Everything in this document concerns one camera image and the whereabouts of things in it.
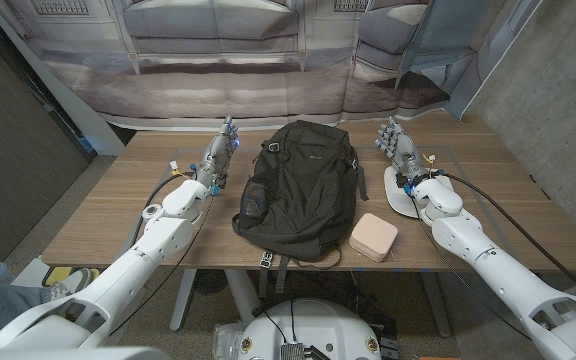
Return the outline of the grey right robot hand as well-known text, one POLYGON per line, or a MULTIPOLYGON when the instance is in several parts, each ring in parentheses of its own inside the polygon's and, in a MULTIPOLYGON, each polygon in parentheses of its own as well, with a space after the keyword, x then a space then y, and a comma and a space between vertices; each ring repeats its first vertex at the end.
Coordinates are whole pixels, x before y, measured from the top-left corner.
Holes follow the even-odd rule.
POLYGON ((410 192, 431 178, 411 137, 393 117, 389 118, 388 124, 380 126, 378 135, 376 146, 390 159, 399 188, 406 188, 410 192))

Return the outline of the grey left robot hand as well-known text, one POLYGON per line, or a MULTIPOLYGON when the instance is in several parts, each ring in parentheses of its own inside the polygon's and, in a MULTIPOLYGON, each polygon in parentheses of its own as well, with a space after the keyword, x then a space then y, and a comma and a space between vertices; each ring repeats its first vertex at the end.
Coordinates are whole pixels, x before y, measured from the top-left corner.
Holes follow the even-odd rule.
POLYGON ((195 180, 208 188, 212 194, 225 187, 230 161, 239 147, 238 128, 228 115, 218 133, 207 146, 199 167, 196 170, 195 180))

